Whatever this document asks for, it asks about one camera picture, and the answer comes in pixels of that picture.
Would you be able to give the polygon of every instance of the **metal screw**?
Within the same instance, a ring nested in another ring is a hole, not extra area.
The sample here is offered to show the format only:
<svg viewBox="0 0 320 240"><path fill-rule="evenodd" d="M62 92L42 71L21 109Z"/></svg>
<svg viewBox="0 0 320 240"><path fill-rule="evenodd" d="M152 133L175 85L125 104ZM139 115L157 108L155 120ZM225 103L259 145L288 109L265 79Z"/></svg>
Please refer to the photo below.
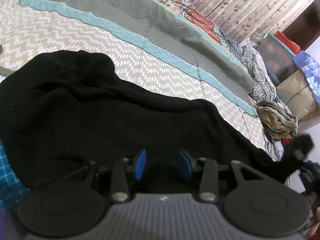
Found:
<svg viewBox="0 0 320 240"><path fill-rule="evenodd" d="M114 201L123 202L128 198L128 194L124 192L117 192L112 195Z"/></svg>
<svg viewBox="0 0 320 240"><path fill-rule="evenodd" d="M200 195L201 200L203 201L214 201L216 199L216 195L212 192L203 192Z"/></svg>

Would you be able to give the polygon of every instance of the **gray quilt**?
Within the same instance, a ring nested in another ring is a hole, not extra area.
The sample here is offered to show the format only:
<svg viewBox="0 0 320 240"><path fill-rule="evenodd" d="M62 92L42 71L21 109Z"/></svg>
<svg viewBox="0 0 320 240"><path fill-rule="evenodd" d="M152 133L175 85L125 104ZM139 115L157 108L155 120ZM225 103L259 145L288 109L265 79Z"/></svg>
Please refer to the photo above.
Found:
<svg viewBox="0 0 320 240"><path fill-rule="evenodd" d="M223 56L192 26L151 0L52 0L108 19L147 37L186 62L211 73L251 105L253 81L241 67Z"/></svg>

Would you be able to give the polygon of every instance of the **teal fabric border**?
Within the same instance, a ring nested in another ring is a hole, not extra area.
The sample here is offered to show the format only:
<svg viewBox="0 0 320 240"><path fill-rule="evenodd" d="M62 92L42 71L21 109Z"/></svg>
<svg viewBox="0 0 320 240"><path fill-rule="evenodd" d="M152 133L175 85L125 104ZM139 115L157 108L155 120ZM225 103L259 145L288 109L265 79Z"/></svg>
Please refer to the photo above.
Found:
<svg viewBox="0 0 320 240"><path fill-rule="evenodd" d="M241 98L234 95L228 88L226 88L221 82L219 82L213 75L207 73L203 69L193 66L179 57L173 55L172 53L162 49L159 46L151 43L146 37L143 37L137 33L133 33L125 28L107 20L100 18L91 12L83 12L74 8L68 7L66 4L61 2L53 2L48 0L19 0L21 6L30 6L36 10L40 11L56 11L60 15L65 17L71 17L78 19L83 23L93 25L111 32L117 38L127 41L147 53L153 55L154 57L178 68L189 76L192 76L200 81L205 81L211 86L219 90L226 98L231 102L240 106L249 115L257 117L257 111L254 107L249 106Z"/></svg>

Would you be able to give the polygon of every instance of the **plastic container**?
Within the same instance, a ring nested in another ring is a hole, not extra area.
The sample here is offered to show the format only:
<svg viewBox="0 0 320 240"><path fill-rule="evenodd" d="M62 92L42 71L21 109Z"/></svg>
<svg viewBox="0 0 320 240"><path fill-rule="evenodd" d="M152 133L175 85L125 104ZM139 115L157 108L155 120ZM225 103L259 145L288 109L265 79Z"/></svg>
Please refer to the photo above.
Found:
<svg viewBox="0 0 320 240"><path fill-rule="evenodd" d="M261 54L268 75L275 86L298 69L292 61L295 54L271 33L262 40L257 51Z"/></svg>

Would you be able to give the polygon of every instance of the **round black pad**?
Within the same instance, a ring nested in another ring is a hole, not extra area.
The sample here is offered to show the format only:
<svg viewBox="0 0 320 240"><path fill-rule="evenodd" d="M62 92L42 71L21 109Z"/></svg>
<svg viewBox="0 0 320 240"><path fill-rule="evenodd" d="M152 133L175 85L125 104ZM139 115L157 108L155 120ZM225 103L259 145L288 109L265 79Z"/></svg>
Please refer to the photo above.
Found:
<svg viewBox="0 0 320 240"><path fill-rule="evenodd" d="M59 181L26 195L18 216L32 233L45 237L78 235L99 222L103 198L78 181Z"/></svg>
<svg viewBox="0 0 320 240"><path fill-rule="evenodd" d="M223 210L243 232L262 237L284 237L306 224L310 206L304 196L281 184L250 181L229 193Z"/></svg>

